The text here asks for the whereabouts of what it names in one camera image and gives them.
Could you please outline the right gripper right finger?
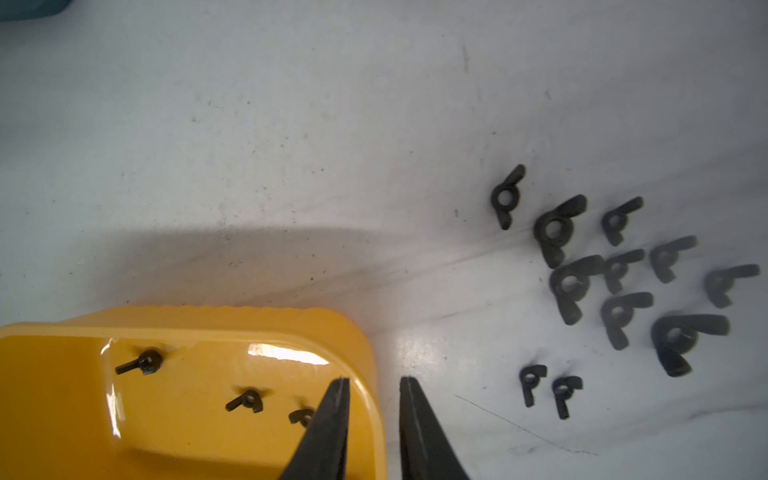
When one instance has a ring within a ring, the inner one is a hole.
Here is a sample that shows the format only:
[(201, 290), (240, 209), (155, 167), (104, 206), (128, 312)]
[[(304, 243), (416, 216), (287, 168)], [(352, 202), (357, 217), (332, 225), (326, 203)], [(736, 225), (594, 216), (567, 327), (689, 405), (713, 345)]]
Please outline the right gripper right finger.
[(400, 380), (399, 440), (403, 479), (469, 479), (418, 380), (410, 376)]

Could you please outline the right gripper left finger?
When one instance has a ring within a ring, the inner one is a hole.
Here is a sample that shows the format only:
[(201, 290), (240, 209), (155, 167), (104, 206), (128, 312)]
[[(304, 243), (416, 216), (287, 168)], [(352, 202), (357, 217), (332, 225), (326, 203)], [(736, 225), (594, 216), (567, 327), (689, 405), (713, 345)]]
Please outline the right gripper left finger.
[(335, 379), (279, 479), (345, 479), (349, 414), (350, 380)]

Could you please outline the black wing nut eleventh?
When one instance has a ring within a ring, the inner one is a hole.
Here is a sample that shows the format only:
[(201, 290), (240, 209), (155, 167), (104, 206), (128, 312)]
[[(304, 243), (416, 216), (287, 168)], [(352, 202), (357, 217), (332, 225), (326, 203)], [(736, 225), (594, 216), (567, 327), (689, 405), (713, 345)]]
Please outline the black wing nut eleventh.
[(558, 417), (561, 420), (570, 418), (567, 401), (572, 398), (577, 390), (582, 390), (583, 387), (583, 379), (575, 375), (559, 377), (553, 381), (552, 392), (555, 398)]

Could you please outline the yellow plastic storage tray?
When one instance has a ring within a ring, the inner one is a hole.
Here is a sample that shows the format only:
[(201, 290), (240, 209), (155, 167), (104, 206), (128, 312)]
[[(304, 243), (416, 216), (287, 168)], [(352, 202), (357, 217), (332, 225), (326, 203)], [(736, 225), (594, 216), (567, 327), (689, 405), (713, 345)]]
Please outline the yellow plastic storage tray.
[[(151, 375), (115, 368), (148, 349)], [(387, 475), (371, 345), (320, 308), (128, 306), (1, 330), (5, 479), (276, 479), (330, 383), (350, 380), (346, 475)], [(263, 411), (225, 405), (257, 390)]]

